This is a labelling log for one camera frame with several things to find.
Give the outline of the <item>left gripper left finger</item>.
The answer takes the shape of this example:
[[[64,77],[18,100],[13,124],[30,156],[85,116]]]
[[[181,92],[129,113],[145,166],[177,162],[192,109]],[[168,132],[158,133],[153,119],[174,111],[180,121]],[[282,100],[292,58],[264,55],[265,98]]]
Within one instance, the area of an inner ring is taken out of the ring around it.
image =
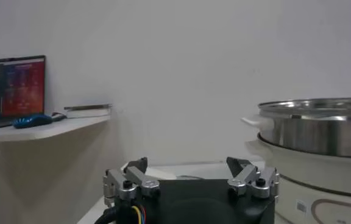
[[[102,177],[104,203],[108,208],[115,200],[131,202],[141,197],[158,198],[160,182],[146,175],[148,160],[146,157],[130,161],[121,170],[107,169]]]

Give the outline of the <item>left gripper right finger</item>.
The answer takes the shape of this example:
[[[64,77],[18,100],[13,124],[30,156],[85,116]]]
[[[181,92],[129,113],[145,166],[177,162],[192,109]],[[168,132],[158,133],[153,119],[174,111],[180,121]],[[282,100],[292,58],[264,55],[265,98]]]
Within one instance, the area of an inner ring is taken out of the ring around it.
[[[227,180],[229,191],[237,197],[242,197],[250,191],[255,198],[266,199],[279,195],[280,174],[275,167],[265,167],[260,170],[249,160],[227,157],[226,163],[232,174]]]

